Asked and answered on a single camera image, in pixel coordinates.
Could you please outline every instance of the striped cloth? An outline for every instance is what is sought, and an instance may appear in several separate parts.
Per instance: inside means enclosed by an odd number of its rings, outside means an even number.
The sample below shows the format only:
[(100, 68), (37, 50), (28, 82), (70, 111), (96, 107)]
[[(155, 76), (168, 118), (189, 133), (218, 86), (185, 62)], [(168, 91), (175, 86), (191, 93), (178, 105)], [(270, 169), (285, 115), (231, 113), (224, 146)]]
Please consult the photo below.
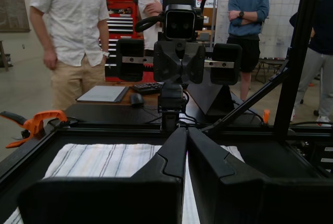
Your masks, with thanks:
[[(131, 177), (161, 146), (136, 145), (65, 145), (49, 166), (45, 177)], [(224, 149), (243, 161), (237, 147)], [(200, 224), (186, 161), (183, 224)], [(23, 224), (18, 208), (5, 224)]]

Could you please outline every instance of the man's hand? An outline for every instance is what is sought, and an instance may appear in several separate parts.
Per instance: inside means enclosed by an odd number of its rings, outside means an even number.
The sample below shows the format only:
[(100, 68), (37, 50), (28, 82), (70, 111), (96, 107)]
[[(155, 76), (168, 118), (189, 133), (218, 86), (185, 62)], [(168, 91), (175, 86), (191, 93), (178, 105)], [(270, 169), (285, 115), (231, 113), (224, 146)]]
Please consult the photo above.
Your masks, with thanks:
[(232, 21), (232, 20), (238, 18), (239, 13), (240, 13), (240, 11), (237, 11), (237, 10), (229, 11), (229, 21)]
[(162, 5), (159, 1), (155, 0), (154, 3), (150, 3), (146, 6), (145, 11), (148, 12), (149, 14), (152, 13), (158, 13), (160, 14), (162, 12)]
[(316, 34), (316, 32), (315, 32), (314, 29), (312, 28), (312, 31), (311, 31), (311, 38), (313, 38), (315, 34)]
[(47, 68), (54, 70), (56, 68), (57, 61), (58, 58), (54, 49), (46, 50), (44, 52), (44, 64)]

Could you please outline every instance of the man's arm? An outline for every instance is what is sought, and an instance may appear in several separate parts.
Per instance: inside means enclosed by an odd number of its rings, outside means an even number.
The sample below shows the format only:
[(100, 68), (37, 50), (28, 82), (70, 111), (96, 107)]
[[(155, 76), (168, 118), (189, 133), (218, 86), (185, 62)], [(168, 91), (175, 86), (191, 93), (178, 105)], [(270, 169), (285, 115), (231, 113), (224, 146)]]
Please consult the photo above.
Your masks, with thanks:
[[(229, 0), (228, 10), (229, 10), (229, 21), (230, 21), (230, 23), (234, 26), (241, 26), (242, 19), (239, 18), (240, 7), (238, 5), (237, 0)], [(238, 15), (231, 17), (231, 14), (230, 14), (231, 11), (239, 11), (239, 13), (238, 13)]]
[[(243, 19), (251, 22), (263, 22), (268, 16), (270, 11), (270, 1), (262, 0), (257, 11), (244, 11)], [(235, 20), (239, 18), (240, 10), (229, 10), (229, 20)]]
[(109, 16), (107, 2), (106, 0), (101, 0), (101, 4), (99, 7), (99, 15), (98, 15), (99, 22), (97, 24), (97, 27), (99, 31), (100, 43), (102, 45), (102, 51), (107, 53), (109, 52), (109, 26), (108, 26), (109, 18), (110, 16)]
[(49, 12), (51, 4), (52, 0), (31, 0), (30, 21), (44, 49), (44, 64), (49, 69), (55, 69), (57, 55), (43, 20), (43, 15)]
[(250, 23), (253, 23), (252, 21), (249, 21), (249, 20), (246, 20), (246, 19), (243, 19), (241, 21), (241, 25), (244, 26), (244, 25), (247, 25), (247, 24), (250, 24)]
[(158, 16), (162, 12), (162, 5), (156, 0), (139, 0), (138, 5), (141, 17), (143, 17), (143, 13), (147, 17), (153, 17)]
[(109, 52), (109, 27), (108, 19), (98, 22), (99, 38), (103, 52)]
[(55, 69), (57, 64), (57, 54), (54, 50), (51, 38), (46, 30), (46, 25), (43, 20), (43, 12), (30, 7), (30, 21), (36, 35), (44, 49), (44, 64), (49, 69)]
[[(293, 16), (290, 18), (290, 20), (289, 20), (291, 26), (293, 26), (294, 28), (295, 28), (295, 26), (296, 26), (297, 15), (298, 15), (298, 13), (296, 13), (295, 15), (293, 15)], [(315, 34), (316, 34), (315, 30), (314, 30), (314, 28), (312, 28), (310, 38), (313, 38)]]

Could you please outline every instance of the wristwatch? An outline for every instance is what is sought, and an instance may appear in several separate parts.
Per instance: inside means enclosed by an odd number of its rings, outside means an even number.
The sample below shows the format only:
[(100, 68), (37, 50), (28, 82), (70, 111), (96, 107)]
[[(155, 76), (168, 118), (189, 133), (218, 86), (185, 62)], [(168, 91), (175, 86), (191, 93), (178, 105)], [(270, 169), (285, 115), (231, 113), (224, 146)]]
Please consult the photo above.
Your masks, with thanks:
[(104, 51), (103, 51), (103, 56), (105, 56), (105, 57), (106, 57), (106, 59), (108, 59), (108, 58), (109, 58), (109, 55), (110, 55), (110, 53), (109, 53), (109, 52), (104, 52)]

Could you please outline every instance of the gray notebook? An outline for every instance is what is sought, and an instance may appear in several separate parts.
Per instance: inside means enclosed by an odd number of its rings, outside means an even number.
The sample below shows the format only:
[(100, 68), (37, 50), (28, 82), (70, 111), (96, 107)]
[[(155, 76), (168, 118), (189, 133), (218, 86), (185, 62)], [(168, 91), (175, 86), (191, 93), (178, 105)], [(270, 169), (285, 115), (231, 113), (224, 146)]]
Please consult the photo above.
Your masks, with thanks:
[(77, 99), (78, 102), (120, 102), (129, 87), (118, 86), (95, 86)]

